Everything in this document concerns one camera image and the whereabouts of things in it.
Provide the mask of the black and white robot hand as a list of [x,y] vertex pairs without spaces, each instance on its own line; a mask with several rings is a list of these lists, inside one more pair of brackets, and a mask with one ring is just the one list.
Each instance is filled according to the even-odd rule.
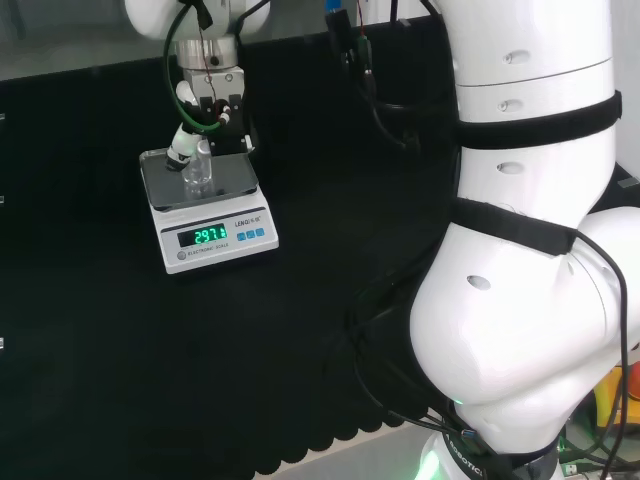
[[172,101],[181,123],[166,151],[166,168],[184,170],[206,140],[214,155],[249,153],[252,140],[244,119],[244,71],[240,68],[206,73],[186,70],[173,86]]

